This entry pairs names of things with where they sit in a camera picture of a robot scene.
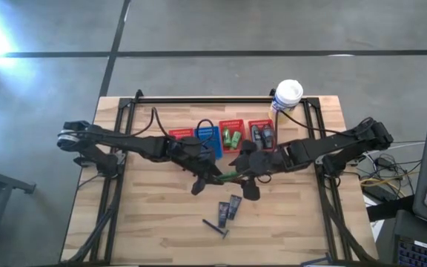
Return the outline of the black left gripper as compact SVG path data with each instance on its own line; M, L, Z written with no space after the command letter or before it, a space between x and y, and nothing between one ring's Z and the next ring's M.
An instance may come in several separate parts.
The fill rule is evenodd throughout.
M168 145L171 161L196 175L221 176L222 172L215 165L216 157L210 148L205 148L202 141L195 136L171 140ZM208 178L208 184L222 185L217 178Z

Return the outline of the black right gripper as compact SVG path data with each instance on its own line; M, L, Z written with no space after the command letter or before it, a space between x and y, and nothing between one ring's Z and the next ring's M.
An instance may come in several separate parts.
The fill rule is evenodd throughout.
M286 154L283 151L257 151L255 142L243 140L240 153L250 155L239 155L230 163L238 174L260 177L285 171Z

